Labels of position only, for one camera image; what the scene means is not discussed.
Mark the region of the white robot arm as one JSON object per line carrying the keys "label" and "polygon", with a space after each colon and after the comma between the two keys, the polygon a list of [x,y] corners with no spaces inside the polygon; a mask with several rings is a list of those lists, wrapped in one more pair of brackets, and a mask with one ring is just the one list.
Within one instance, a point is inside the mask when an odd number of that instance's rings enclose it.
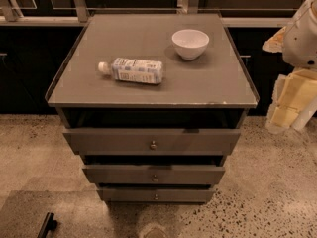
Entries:
{"label": "white robot arm", "polygon": [[272,134],[289,128],[299,131],[317,109],[317,0],[305,0],[263,50],[282,53],[283,61],[294,67],[274,84],[265,126]]}

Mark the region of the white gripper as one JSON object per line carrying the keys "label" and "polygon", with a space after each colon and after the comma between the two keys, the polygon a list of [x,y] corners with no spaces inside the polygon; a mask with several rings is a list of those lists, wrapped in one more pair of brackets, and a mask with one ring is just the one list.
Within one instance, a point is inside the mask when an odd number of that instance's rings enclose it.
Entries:
{"label": "white gripper", "polygon": [[265,127],[272,134],[279,134],[293,124],[317,96],[317,72],[297,70],[288,77],[280,74],[275,82],[272,104],[266,115]]}

